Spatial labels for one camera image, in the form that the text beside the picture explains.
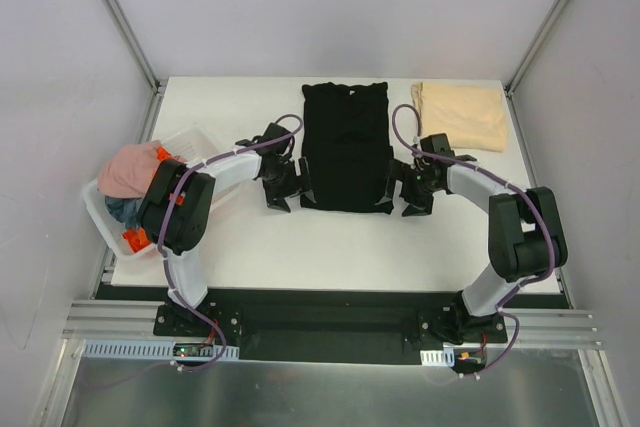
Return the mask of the black t shirt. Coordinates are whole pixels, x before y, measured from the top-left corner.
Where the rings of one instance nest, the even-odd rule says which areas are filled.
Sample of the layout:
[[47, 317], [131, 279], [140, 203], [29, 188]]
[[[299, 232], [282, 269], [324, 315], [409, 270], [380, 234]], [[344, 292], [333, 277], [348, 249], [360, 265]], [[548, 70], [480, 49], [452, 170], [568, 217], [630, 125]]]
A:
[[305, 209], [390, 214], [384, 200], [387, 173], [394, 159], [389, 139], [386, 82], [344, 85], [331, 82], [301, 87], [304, 136], [314, 199], [303, 195]]

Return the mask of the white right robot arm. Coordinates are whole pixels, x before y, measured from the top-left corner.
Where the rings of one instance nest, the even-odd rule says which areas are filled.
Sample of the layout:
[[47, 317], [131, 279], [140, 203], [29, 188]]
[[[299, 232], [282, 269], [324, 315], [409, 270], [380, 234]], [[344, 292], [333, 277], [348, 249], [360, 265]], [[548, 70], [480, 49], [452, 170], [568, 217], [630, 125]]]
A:
[[411, 146], [410, 163], [389, 162], [381, 199], [398, 193], [403, 216], [426, 216], [438, 192], [457, 195], [488, 216], [488, 266], [428, 330], [441, 341], [460, 345], [481, 335], [518, 291], [550, 277], [568, 259], [568, 248], [554, 193], [546, 187], [524, 189], [458, 156], [444, 134]]

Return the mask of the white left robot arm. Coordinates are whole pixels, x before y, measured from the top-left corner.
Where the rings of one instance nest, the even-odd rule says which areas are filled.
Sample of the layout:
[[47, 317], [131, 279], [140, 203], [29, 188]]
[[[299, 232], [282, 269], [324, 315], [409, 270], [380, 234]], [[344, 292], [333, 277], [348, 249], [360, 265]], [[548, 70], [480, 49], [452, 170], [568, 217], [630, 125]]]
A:
[[288, 199], [298, 198], [299, 219], [286, 222], [283, 233], [305, 246], [313, 233], [328, 245], [341, 218], [391, 213], [397, 183], [407, 203], [404, 215], [428, 214], [428, 203], [409, 183], [417, 174], [395, 159], [389, 143], [347, 141], [327, 149], [322, 158], [328, 165], [321, 167], [305, 156], [293, 157], [295, 135], [274, 121], [263, 134], [238, 141], [228, 152], [192, 163], [161, 160], [136, 218], [163, 259], [168, 309], [188, 335], [204, 335], [213, 343], [235, 334], [233, 325], [206, 302], [209, 287], [198, 250], [212, 200], [221, 191], [258, 180], [267, 207], [284, 213], [290, 210]]

